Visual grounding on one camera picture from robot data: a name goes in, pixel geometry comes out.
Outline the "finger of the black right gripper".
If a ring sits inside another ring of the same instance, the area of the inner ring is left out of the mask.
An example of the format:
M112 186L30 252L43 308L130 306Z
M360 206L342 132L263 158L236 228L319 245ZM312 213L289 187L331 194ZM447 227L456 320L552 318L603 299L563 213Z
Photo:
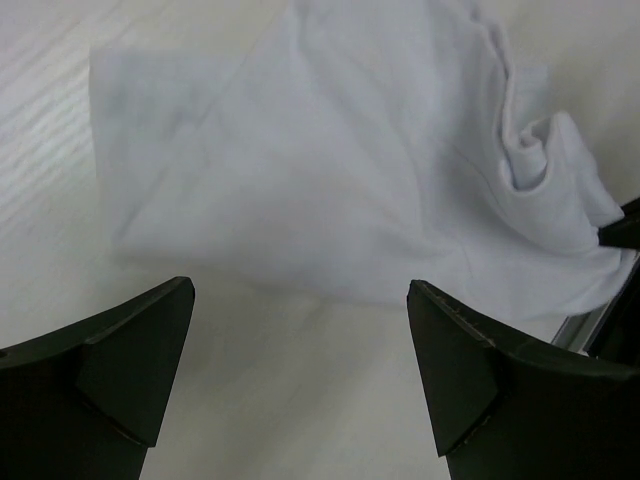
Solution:
M638 250L640 248L640 198L622 206L622 219L601 228L599 245L603 247Z

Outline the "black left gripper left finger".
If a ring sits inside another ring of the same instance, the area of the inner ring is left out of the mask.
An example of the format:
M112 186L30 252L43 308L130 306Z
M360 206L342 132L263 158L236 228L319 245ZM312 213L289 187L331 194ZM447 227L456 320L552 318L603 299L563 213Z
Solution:
M175 277L1 351L4 479L137 479L156 446L195 303Z

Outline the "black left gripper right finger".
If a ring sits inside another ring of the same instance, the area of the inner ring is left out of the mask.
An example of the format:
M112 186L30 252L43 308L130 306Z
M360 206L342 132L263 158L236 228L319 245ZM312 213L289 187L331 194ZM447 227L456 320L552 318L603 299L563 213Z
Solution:
M639 371L543 342L411 283L411 336L454 479L635 479Z

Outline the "white skirt cloth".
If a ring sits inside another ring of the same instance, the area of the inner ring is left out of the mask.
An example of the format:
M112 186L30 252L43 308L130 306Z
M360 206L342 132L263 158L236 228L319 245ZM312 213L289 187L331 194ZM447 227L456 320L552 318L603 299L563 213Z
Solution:
M547 73L475 1L293 1L245 56L101 48L90 116L116 255L501 321L611 300L635 256Z

